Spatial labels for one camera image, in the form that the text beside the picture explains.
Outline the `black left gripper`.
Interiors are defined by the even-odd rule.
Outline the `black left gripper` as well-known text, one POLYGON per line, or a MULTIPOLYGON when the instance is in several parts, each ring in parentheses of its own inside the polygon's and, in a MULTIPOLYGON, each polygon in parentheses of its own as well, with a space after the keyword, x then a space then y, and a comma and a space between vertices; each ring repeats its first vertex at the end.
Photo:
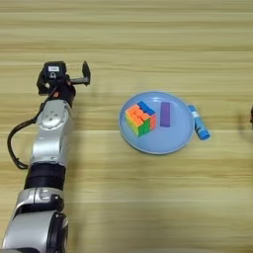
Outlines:
POLYGON ((46 79, 41 72, 37 81, 37 87, 41 96, 47 96, 50 101, 62 100, 69 106, 72 106, 74 97, 76 96, 75 85, 84 84, 88 86, 91 82, 91 72, 86 61, 82 65, 82 73, 84 78, 70 79, 68 76, 62 78, 46 79))

